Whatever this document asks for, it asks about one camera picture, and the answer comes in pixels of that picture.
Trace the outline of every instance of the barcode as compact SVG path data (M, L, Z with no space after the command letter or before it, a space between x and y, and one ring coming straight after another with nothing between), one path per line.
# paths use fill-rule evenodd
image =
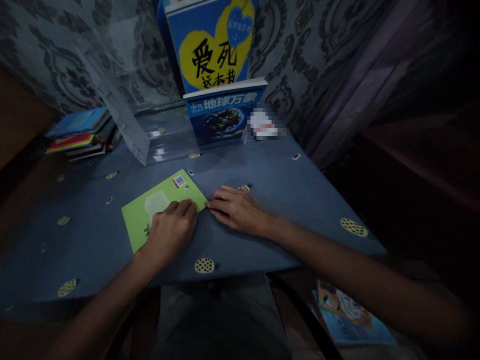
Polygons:
M175 182L177 188L181 187L186 183L182 175L178 175L176 178L173 179L173 181Z

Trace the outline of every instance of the blue heart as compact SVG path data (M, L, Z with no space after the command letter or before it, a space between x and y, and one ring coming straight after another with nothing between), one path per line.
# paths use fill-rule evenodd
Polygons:
M254 21L251 16L243 16L242 8L235 6L228 15L226 32L230 47L234 48L243 43L252 32Z

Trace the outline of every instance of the yellow heart graphic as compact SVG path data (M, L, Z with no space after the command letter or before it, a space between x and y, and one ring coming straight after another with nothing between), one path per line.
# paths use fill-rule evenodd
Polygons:
M247 60L252 44L252 32L236 47L230 47L228 38L229 15L240 7L239 16L252 19L255 9L251 0L232 0L223 10L215 29L215 38L203 30L188 33L180 45L180 68L186 81L203 90L234 83Z

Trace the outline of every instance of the earth image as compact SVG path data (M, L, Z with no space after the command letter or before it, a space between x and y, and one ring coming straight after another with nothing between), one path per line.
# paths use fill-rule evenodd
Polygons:
M230 108L207 116L204 126L214 136L223 137L234 132L243 119L244 114L240 110Z

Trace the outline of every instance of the green book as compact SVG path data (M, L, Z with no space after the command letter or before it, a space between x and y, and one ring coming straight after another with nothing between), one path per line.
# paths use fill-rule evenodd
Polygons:
M196 203L197 212L205 209L207 198L182 169L121 208L134 254L147 241L154 214L186 199Z

